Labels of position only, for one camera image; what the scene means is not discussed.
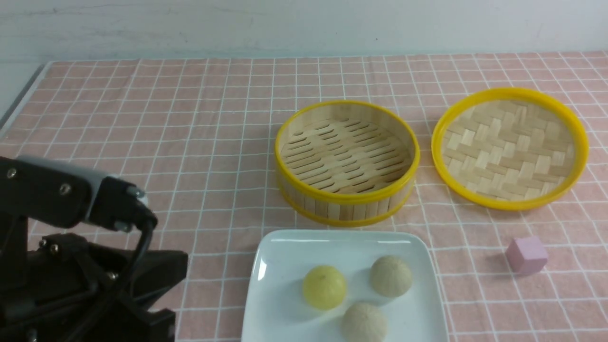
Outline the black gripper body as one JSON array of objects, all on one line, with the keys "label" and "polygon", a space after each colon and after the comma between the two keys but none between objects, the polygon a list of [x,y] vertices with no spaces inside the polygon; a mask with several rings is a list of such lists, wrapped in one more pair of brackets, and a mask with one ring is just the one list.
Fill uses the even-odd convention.
[{"label": "black gripper body", "polygon": [[[45,245],[26,253],[24,285],[1,291],[3,342],[58,342],[134,255],[75,234],[44,240]],[[148,251],[126,288],[81,341],[173,342],[175,312],[150,308],[185,279],[188,261],[183,251]]]}]

